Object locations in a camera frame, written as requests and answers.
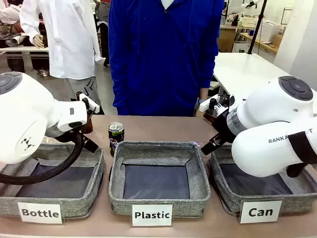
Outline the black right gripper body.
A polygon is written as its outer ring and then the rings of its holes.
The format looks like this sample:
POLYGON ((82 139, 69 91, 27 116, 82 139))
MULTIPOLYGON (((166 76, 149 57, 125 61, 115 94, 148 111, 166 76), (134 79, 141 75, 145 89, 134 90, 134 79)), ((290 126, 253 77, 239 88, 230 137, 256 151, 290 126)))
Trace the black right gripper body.
POLYGON ((227 116, 229 112, 225 110, 213 122, 213 127, 217 130, 218 134, 215 137, 215 142, 218 144, 233 143, 236 135, 231 132, 227 124, 227 116))

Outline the person right forearm blue sleeve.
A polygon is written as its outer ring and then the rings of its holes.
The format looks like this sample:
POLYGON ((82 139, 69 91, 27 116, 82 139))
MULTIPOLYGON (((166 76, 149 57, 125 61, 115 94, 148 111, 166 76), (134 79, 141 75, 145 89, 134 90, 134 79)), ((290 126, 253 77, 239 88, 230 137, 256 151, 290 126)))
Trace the person right forearm blue sleeve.
POLYGON ((127 55, 120 48, 110 50, 111 78, 113 80, 114 102, 119 115, 127 115, 127 55))

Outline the person left forearm blue sleeve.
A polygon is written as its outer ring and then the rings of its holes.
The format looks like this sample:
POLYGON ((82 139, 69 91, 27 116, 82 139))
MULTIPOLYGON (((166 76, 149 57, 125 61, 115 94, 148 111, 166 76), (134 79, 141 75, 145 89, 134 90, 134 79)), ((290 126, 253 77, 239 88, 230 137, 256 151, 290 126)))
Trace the person left forearm blue sleeve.
POLYGON ((206 47, 199 58, 199 88, 209 88, 215 67, 218 45, 206 47))

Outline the black soda can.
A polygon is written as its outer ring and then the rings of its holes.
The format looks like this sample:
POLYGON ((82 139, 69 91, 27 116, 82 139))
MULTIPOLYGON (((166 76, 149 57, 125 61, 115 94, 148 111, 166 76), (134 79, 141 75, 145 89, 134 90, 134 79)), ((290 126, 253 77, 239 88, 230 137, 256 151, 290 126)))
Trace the black soda can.
POLYGON ((122 123, 111 122, 108 125, 109 149, 112 156, 114 156, 114 152, 118 143, 124 141, 124 135, 125 131, 122 123))

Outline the grey fabric basket Can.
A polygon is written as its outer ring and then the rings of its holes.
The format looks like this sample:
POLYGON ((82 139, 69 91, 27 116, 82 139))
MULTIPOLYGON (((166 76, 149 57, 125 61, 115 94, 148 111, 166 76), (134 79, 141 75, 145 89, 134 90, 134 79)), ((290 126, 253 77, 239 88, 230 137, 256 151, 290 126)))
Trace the grey fabric basket Can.
POLYGON ((306 166, 291 178, 286 171, 258 178, 237 167, 230 145, 211 153, 209 159, 210 182, 219 195, 224 210, 238 216, 244 202, 282 202, 280 214, 308 213, 317 201, 317 172, 306 166))

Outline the white sign Can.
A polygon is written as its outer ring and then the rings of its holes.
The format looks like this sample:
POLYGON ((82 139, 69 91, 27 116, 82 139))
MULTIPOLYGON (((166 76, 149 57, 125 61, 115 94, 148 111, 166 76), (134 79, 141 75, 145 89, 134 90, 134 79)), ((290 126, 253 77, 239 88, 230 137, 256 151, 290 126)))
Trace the white sign Can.
POLYGON ((276 222, 282 203, 282 200, 243 202, 240 224, 276 222))

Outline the grey fabric basket Bottle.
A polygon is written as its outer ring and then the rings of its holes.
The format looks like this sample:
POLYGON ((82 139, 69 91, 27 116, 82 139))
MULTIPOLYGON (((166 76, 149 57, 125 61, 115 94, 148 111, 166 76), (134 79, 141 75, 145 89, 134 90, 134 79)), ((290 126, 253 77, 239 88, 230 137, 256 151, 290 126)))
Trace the grey fabric basket Bottle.
MULTIPOLYGON (((53 169, 73 151, 73 144, 41 144, 27 160, 6 165, 0 173, 13 176, 39 175, 53 169)), ((103 183, 102 148, 92 153, 83 149, 78 159, 61 174, 32 185, 0 183, 0 216, 18 217, 19 202, 58 204, 66 219, 88 217, 103 183)))

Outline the grey printed shorts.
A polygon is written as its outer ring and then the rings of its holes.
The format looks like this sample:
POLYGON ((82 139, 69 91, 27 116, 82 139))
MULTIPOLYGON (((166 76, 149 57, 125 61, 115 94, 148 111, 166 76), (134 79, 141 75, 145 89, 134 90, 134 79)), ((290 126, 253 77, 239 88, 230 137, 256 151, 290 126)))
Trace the grey printed shorts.
POLYGON ((69 98, 73 101, 77 99, 76 93, 82 92, 99 106, 101 106, 100 98, 97 90, 97 80, 96 78, 89 77, 86 79, 75 80, 64 78, 63 79, 65 88, 69 95, 69 98))

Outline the white sign Bottle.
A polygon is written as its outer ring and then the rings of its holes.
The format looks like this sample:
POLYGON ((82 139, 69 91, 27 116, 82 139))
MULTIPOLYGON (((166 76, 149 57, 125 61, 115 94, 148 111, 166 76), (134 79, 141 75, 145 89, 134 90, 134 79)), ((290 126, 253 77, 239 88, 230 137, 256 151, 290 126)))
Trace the white sign Bottle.
POLYGON ((27 223, 62 224, 59 204, 18 202, 21 220, 27 223))

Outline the white sign Plastic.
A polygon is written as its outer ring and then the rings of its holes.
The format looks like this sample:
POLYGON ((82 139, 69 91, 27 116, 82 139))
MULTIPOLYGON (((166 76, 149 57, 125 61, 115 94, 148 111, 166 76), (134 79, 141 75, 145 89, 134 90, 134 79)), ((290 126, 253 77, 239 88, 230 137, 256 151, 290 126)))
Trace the white sign Plastic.
POLYGON ((169 227, 172 225, 172 204, 132 205, 133 227, 169 227))

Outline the wooden workbench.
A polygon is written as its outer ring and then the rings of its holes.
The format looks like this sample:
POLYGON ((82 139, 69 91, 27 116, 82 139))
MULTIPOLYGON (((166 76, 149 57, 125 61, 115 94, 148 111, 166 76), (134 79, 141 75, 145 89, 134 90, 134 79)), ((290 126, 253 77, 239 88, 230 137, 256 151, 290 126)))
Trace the wooden workbench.
MULTIPOLYGON (((247 45, 250 47, 253 36, 250 36, 249 33, 239 33, 239 35, 246 39, 247 45)), ((268 52, 271 52, 274 54, 277 54, 278 52, 278 47, 273 45, 272 43, 264 43, 259 40, 256 40, 254 46, 255 45, 257 45, 257 47, 264 48, 268 52)))

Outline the white shirt on mannequin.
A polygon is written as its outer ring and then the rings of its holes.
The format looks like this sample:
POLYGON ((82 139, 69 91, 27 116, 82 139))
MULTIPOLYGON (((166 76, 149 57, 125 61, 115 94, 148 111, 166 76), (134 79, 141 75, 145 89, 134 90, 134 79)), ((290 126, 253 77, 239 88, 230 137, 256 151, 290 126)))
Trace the white shirt on mannequin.
POLYGON ((20 25, 34 43, 42 15, 48 40, 50 75, 82 80, 95 76, 101 63, 90 0, 24 0, 20 25))

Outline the black tripod stand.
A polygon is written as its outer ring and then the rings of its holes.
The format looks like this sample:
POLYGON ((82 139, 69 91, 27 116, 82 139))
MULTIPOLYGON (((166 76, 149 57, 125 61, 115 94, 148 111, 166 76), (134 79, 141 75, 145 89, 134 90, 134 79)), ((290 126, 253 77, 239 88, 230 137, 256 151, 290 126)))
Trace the black tripod stand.
POLYGON ((249 47, 248 52, 247 52, 247 54, 249 54, 249 55, 252 54, 252 50, 253 50, 253 47, 254 47, 254 44, 255 44, 255 41, 256 41, 256 38, 257 38, 257 34, 258 34, 258 31, 259 31, 259 28, 260 28, 260 24, 261 24, 262 19, 264 17, 264 10, 265 10, 265 7, 266 7, 266 3, 267 3, 267 0, 263 0, 263 5, 262 5, 262 8, 261 8, 261 12, 259 14, 258 21, 257 21, 257 24, 256 24, 256 28, 254 30, 253 38, 252 38, 252 41, 251 41, 251 46, 249 47))

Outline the white background table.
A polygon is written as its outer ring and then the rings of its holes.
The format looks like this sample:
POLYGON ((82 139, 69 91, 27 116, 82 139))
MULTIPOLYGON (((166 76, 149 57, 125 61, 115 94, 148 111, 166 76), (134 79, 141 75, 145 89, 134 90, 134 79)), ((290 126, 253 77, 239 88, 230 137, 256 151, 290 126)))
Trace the white background table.
POLYGON ((17 47, 6 47, 0 48, 0 56, 7 56, 9 52, 18 52, 18 53, 31 53, 31 57, 34 58, 48 58, 49 57, 49 49, 46 48, 37 48, 35 46, 17 46, 17 47))

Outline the background person dark clothes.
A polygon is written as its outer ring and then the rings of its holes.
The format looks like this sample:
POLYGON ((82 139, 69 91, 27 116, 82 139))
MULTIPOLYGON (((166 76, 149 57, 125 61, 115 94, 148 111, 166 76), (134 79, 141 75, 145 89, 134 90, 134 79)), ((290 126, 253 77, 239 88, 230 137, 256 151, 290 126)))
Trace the background person dark clothes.
POLYGON ((104 66, 110 66, 109 63, 109 48, 108 48, 108 19, 111 0, 94 0, 95 14, 97 25, 100 28, 102 57, 105 58, 104 66))

